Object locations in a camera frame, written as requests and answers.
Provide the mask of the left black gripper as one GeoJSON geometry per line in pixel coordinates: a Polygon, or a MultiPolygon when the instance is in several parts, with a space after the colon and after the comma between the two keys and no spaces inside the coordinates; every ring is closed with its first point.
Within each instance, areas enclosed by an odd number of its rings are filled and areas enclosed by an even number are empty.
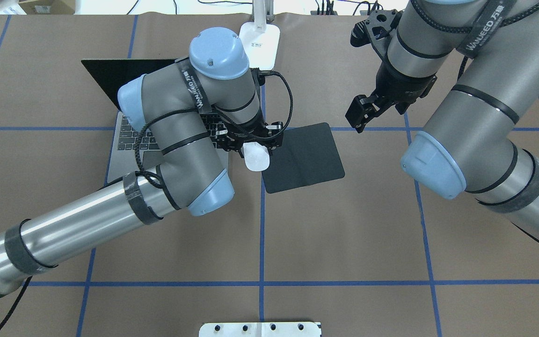
{"type": "Polygon", "coordinates": [[[233,125],[227,122],[224,126],[218,128],[214,136],[216,147],[224,151],[237,152],[241,157],[244,157],[244,144],[256,143],[268,151],[268,155],[272,155],[272,151],[282,145],[283,142],[284,124],[282,122],[274,122],[267,124],[261,122],[256,124],[252,130],[246,130],[240,125],[233,125]]]}

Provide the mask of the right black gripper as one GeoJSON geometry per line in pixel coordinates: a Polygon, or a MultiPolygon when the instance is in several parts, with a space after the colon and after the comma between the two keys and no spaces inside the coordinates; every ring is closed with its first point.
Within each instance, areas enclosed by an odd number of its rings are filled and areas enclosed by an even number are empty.
{"type": "Polygon", "coordinates": [[[436,83],[436,74],[410,77],[396,70],[388,59],[389,45],[392,41],[398,41],[396,28],[402,15],[403,12],[396,9],[375,9],[351,31],[350,44],[353,47],[370,44],[381,59],[376,74],[376,89],[370,96],[355,96],[346,112],[348,123],[355,129],[364,129],[368,122],[380,117],[392,106],[400,115],[404,115],[410,105],[426,97],[436,83]]]}

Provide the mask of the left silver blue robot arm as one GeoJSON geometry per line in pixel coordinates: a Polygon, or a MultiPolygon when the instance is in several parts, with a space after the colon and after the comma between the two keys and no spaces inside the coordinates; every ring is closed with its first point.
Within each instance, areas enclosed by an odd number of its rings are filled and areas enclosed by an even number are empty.
{"type": "Polygon", "coordinates": [[[228,28],[200,32],[188,56],[124,84],[118,106],[134,129],[136,169],[96,192],[0,233],[0,298],[28,277],[174,211],[226,205],[233,185],[218,150],[267,161],[285,125],[265,122],[259,88],[274,71],[250,68],[228,28]]]}

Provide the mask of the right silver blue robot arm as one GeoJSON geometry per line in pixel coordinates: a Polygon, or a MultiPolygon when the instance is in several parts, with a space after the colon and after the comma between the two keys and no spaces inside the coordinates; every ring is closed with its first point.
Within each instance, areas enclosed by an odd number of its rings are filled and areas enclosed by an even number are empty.
{"type": "Polygon", "coordinates": [[[539,243],[539,158],[508,139],[539,99],[539,0],[411,0],[372,9],[350,44],[371,45],[376,88],[346,112],[362,132],[391,107],[405,114],[453,51],[469,66],[401,158],[415,181],[451,200],[472,194],[539,243]]]}

